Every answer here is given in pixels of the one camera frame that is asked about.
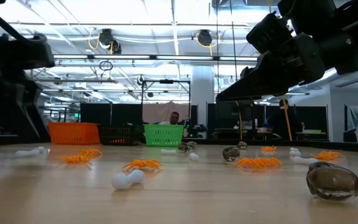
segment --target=black basket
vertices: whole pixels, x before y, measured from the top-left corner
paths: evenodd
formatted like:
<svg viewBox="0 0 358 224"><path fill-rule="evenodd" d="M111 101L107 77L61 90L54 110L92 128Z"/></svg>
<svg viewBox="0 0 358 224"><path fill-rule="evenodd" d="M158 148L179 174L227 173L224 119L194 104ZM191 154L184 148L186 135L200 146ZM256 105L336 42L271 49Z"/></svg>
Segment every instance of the black basket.
<svg viewBox="0 0 358 224"><path fill-rule="evenodd" d="M100 143L106 146L134 146L134 126L99 126Z"/></svg>

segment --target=ceiling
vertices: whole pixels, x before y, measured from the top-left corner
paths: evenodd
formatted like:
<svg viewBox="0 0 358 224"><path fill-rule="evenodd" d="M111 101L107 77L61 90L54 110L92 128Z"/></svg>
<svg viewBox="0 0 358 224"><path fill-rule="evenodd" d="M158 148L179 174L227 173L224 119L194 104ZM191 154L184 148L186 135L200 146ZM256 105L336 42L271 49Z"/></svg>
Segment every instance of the ceiling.
<svg viewBox="0 0 358 224"><path fill-rule="evenodd" d="M109 54L109 50L100 46L93 48L98 33L102 29L112 29L123 55L235 55L254 58L259 53L247 43L246 35L269 11L278 11L277 3L276 0L9 0L0 5L0 16L26 37L38 32L45 34L55 55ZM209 29L213 44L216 44L214 47L203 47L198 43L196 36L200 29ZM49 101L139 103L141 95L136 91L140 89L137 79L141 75L147 80L187 81L194 75L192 68L201 65L180 60L110 60L114 68L103 72L98 70L101 61L57 60L56 67L29 71L28 74L49 90L43 92ZM255 62L237 63L237 68L234 62L218 65L215 61L203 65L213 68L218 92L227 88L236 74L239 77L245 66L254 66ZM99 82L108 77L119 83ZM45 82L54 78L63 82L57 85ZM70 89L112 92L84 94ZM160 90L170 90L171 93L158 93ZM149 91L156 93L153 98L144 96L150 103L188 100L185 85L155 83Z"/></svg>

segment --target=pillar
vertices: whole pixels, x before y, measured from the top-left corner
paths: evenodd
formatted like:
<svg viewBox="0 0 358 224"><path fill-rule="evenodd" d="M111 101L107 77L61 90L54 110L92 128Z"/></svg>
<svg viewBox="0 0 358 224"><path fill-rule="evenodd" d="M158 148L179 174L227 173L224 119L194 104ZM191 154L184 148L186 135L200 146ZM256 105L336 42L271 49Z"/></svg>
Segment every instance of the pillar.
<svg viewBox="0 0 358 224"><path fill-rule="evenodd" d="M191 76L191 105L198 106L198 124L205 126L207 126L207 104L215 101L214 75L212 66L194 66Z"/></svg>

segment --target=metal frame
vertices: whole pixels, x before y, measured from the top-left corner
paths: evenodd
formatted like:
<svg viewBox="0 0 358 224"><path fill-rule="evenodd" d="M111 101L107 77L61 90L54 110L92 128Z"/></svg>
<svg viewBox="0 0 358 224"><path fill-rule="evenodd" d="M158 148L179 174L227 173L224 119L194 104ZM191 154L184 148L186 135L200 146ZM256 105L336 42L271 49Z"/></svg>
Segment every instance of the metal frame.
<svg viewBox="0 0 358 224"><path fill-rule="evenodd" d="M141 98L141 101L140 101L140 105L142 105L142 114L143 114L143 98L144 98L144 93L145 91L147 91L148 88L150 88L154 83L156 82L163 82L162 84L174 84L174 83L179 83L179 85L181 85L185 90L186 88L182 85L182 83L187 83L189 85L189 90L187 91L189 93L189 109L188 109L188 117L190 119L190 112L191 112L191 100L190 100L190 97L191 97L191 81L180 81L180 80L168 80L172 83L164 83L164 81L167 81L167 80L159 80L159 81L155 81L155 80L143 80L142 81L142 98ZM144 86L146 83L151 83L146 89L144 89Z"/></svg>

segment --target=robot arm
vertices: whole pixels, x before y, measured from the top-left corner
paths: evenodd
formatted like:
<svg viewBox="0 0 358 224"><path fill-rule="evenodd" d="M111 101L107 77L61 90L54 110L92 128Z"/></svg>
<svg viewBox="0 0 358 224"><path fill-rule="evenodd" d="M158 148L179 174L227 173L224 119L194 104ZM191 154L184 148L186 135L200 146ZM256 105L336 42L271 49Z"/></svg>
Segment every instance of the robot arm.
<svg viewBox="0 0 358 224"><path fill-rule="evenodd" d="M319 80L330 68L358 71L358 0L336 8L333 0L281 0L282 18L268 14L247 35L259 52L257 65L218 94L218 100L260 99ZM291 20L296 36L287 28Z"/></svg>

